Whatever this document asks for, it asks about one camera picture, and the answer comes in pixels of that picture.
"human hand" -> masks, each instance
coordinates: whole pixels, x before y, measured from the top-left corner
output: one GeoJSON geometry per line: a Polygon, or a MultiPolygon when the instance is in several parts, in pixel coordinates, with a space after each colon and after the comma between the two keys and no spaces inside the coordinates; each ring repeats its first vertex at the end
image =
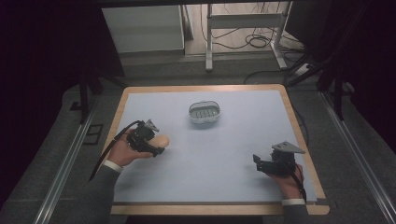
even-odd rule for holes
{"type": "Polygon", "coordinates": [[[122,137],[114,144],[113,148],[111,148],[110,153],[108,154],[107,160],[116,163],[118,166],[126,166],[132,161],[136,159],[145,159],[152,157],[152,154],[149,152],[138,152],[131,148],[128,144],[128,140],[126,140],[126,136],[132,130],[128,130],[122,137]]]}
{"type": "MultiPolygon", "coordinates": [[[[303,176],[303,167],[300,164],[296,164],[296,170],[294,174],[297,176],[297,178],[300,180],[301,183],[304,181],[304,176],[303,176]]],[[[280,190],[283,193],[283,197],[285,199],[301,199],[302,195],[300,192],[300,189],[297,185],[297,183],[294,181],[294,179],[289,176],[278,176],[278,175],[269,175],[271,178],[275,180],[275,182],[279,185],[280,190]]]]}

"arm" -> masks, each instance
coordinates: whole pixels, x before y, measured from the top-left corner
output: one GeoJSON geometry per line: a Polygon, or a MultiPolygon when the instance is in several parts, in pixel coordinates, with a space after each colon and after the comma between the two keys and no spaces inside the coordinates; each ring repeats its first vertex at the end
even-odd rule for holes
{"type": "MultiPolygon", "coordinates": [[[[132,150],[126,140],[126,134],[114,145],[93,180],[82,190],[65,223],[109,222],[114,188],[122,167],[136,159],[152,157],[149,152],[132,150]]],[[[166,136],[160,135],[149,143],[156,147],[167,147],[169,140],[166,136]]]]}
{"type": "MultiPolygon", "coordinates": [[[[295,175],[303,183],[304,177],[302,171],[303,171],[303,167],[297,164],[295,175]]],[[[281,177],[276,175],[269,175],[269,176],[272,177],[275,180],[275,182],[279,185],[283,197],[285,198],[284,200],[282,200],[284,217],[285,217],[284,223],[285,224],[312,223],[311,217],[308,215],[308,211],[306,210],[305,201],[293,178],[291,176],[288,177],[281,177]]]]}

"metal basket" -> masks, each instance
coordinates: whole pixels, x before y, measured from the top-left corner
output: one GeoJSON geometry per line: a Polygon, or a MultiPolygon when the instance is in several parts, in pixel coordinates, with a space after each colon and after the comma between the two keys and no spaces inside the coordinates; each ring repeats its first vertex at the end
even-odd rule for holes
{"type": "Polygon", "coordinates": [[[194,123],[214,122],[220,116],[220,107],[214,101],[202,101],[192,104],[189,114],[191,121],[194,123]]]}

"sleeve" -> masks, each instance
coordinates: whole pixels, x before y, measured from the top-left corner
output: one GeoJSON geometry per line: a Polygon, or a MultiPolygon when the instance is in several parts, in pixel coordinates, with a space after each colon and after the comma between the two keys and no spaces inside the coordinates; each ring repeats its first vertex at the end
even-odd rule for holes
{"type": "Polygon", "coordinates": [[[306,210],[305,201],[301,200],[283,200],[283,211],[285,224],[310,224],[313,223],[306,210]]]}
{"type": "Polygon", "coordinates": [[[118,171],[102,165],[79,195],[65,223],[108,223],[119,176],[118,171]]]}

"dark background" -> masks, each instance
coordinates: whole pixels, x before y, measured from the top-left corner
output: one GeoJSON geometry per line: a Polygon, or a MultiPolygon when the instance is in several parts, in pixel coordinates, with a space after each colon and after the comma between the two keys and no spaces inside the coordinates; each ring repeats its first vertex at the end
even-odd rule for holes
{"type": "MultiPolygon", "coordinates": [[[[327,5],[328,16],[321,29],[310,23],[315,15],[301,20],[303,26],[311,27],[308,30],[315,31],[318,42],[327,39],[315,51],[318,61],[332,52],[342,34],[340,24],[342,28],[353,7],[345,2],[327,5]]],[[[0,4],[3,204],[56,120],[63,93],[83,76],[99,76],[95,71],[108,76],[123,73],[98,6],[32,1],[0,4]]],[[[352,102],[396,151],[394,5],[372,1],[344,48],[340,65],[344,80],[355,89],[352,102]]]]}
{"type": "Polygon", "coordinates": [[[97,71],[123,71],[99,7],[1,4],[3,204],[56,120],[64,92],[97,71]]]}

